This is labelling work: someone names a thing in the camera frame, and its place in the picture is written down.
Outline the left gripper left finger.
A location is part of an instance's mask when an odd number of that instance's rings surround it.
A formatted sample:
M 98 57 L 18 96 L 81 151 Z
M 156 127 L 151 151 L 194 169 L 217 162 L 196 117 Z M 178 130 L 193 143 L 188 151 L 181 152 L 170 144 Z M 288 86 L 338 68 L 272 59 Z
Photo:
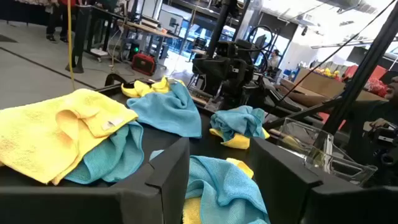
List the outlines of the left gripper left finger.
M 110 187 L 51 187 L 1 168 L 1 223 L 180 223 L 190 143 L 175 141 Z

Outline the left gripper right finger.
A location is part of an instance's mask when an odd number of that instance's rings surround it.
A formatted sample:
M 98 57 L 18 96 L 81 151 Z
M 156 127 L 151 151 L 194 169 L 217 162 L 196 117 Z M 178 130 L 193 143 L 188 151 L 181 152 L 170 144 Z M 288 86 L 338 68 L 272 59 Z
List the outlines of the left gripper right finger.
M 397 223 L 397 187 L 358 187 L 261 138 L 250 165 L 271 223 Z

